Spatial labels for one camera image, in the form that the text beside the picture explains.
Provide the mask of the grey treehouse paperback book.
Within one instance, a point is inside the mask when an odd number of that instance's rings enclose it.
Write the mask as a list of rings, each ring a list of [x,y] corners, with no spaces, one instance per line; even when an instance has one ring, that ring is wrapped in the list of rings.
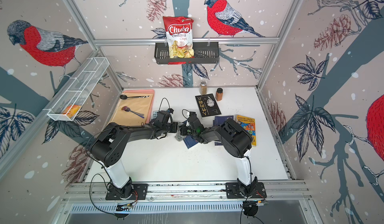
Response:
[[[158,117],[158,113],[159,113],[158,110],[153,111],[153,113],[152,113],[152,120],[153,120],[153,119],[156,119],[156,118]]]

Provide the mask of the navy thread-bound book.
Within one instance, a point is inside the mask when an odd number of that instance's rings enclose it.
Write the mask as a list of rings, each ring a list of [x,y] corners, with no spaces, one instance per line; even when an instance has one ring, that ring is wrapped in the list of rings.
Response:
[[[191,137],[191,136],[186,136],[183,139],[183,142],[185,143],[187,149],[190,149],[190,148],[194,147],[198,143],[198,141],[193,139],[193,137]]]

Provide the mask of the grey striped cleaning cloth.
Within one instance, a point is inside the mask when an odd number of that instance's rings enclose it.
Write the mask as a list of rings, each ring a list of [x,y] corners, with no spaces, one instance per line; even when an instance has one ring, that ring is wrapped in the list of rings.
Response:
[[[183,123],[178,123],[178,127],[177,127],[177,132],[176,132],[176,136],[175,136],[175,139],[178,141],[178,142],[181,142],[183,141],[187,136],[186,135],[183,135],[182,134],[182,126],[185,124],[185,122]]]

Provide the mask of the black Chinese paperback book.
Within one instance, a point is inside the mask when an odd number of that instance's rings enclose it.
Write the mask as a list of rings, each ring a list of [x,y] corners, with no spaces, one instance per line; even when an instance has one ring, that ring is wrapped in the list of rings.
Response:
[[[202,118],[214,117],[222,114],[212,93],[197,95],[195,96],[195,99]]]

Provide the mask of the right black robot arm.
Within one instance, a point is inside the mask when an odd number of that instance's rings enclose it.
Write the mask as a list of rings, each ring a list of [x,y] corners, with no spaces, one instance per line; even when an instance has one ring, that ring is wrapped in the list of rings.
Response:
[[[250,160],[253,138],[233,119],[227,119],[219,126],[205,128],[196,113],[190,112],[185,124],[179,126],[181,136],[191,137],[201,144],[220,142],[224,149],[235,158],[238,169],[238,187],[245,198],[257,192],[257,177],[252,172]]]

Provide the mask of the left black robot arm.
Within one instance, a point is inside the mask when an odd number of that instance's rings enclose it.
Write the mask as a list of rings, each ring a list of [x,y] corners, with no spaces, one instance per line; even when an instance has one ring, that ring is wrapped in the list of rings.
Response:
[[[105,169],[110,178],[107,186],[107,201],[144,200],[148,185],[133,185],[132,178],[125,170],[122,155],[129,142],[159,140],[168,133],[176,133],[178,124],[173,122],[174,110],[161,110],[149,124],[121,126],[109,123],[89,147],[95,160]]]

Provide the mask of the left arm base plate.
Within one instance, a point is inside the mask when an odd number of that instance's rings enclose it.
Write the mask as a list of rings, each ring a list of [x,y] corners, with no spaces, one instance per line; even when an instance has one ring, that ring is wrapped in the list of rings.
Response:
[[[115,187],[113,184],[109,183],[107,185],[107,201],[135,201],[135,200],[145,200],[148,184],[126,184],[121,189]]]

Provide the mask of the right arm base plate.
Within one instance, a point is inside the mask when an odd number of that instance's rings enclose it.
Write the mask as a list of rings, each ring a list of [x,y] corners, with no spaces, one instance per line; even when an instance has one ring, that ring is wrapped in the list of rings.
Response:
[[[228,199],[266,199],[264,183],[253,183],[248,186],[240,183],[226,183],[225,191]]]

